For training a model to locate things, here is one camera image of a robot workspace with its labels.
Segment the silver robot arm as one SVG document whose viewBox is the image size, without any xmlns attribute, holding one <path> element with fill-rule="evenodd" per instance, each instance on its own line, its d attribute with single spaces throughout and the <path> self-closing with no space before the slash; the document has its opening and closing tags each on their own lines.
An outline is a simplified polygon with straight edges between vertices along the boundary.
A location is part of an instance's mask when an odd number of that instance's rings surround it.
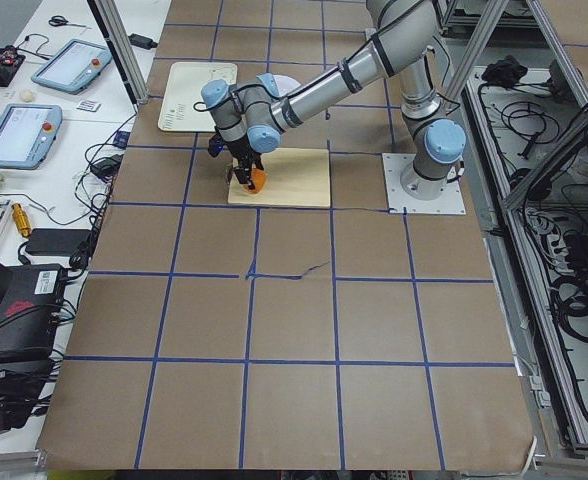
<svg viewBox="0 0 588 480">
<path fill-rule="evenodd" d="M 375 32 L 349 57 L 294 90 L 281 94 L 271 73 L 228 84 L 216 79 L 201 89 L 215 133 L 208 153 L 228 150 L 235 159 L 237 181 L 249 192 L 265 183 L 261 157 L 276 150 L 282 135 L 371 83 L 401 77 L 402 117 L 415 145 L 401 186 L 420 200 L 438 198 L 453 164 L 466 145 L 466 134 L 448 119 L 438 98 L 426 59 L 438 22 L 430 1 L 369 1 Z"/>
</svg>

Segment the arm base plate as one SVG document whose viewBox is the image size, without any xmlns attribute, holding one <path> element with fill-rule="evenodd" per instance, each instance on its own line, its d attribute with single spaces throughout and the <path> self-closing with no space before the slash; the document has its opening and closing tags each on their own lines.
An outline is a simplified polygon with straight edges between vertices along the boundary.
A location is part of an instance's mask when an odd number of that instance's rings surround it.
<svg viewBox="0 0 588 480">
<path fill-rule="evenodd" d="M 388 211 L 394 214 L 465 215 L 456 169 L 440 180 L 426 180 L 414 171 L 414 154 L 383 153 Z"/>
</svg>

